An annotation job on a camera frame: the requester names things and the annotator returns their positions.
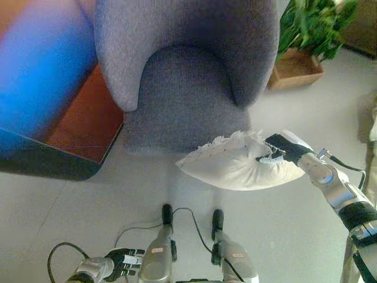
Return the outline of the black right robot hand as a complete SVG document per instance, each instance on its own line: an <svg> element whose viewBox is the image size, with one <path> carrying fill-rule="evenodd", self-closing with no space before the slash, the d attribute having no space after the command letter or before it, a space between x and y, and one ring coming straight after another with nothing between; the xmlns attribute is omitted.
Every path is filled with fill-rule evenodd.
<svg viewBox="0 0 377 283"><path fill-rule="evenodd" d="M272 150L272 153L257 157L256 160L265 164L287 161L297 165L304 154L314 153L313 149L305 141L287 130L269 136L264 140L264 144Z"/></svg>

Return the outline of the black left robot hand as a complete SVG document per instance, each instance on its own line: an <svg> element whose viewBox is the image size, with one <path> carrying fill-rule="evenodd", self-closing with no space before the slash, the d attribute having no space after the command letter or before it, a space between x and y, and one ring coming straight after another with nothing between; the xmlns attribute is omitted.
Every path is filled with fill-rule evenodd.
<svg viewBox="0 0 377 283"><path fill-rule="evenodd" d="M113 269L106 282L114 282L120 277L135 276L141 268L145 250L131 248L116 248L109 251L105 258L110 259L113 263Z"/></svg>

